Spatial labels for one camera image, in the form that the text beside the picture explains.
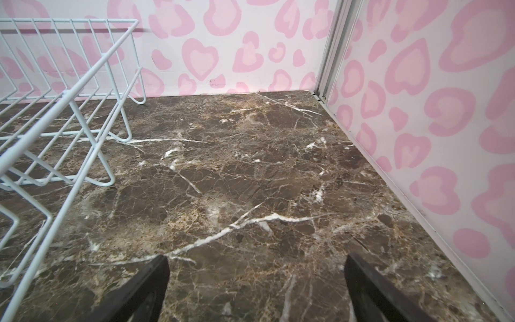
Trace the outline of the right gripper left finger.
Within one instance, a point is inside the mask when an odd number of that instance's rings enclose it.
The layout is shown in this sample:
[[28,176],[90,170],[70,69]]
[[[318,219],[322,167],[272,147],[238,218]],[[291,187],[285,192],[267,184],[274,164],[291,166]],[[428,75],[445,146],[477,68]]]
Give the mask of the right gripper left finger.
[[86,321],[158,321],[162,311],[170,267],[168,258],[159,255],[126,284],[103,300]]

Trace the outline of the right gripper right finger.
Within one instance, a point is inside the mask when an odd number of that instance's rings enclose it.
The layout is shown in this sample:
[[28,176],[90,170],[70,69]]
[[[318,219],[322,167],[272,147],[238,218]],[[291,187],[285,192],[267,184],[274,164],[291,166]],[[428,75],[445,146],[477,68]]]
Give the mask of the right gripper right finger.
[[434,321],[359,254],[347,256],[344,275],[357,321]]

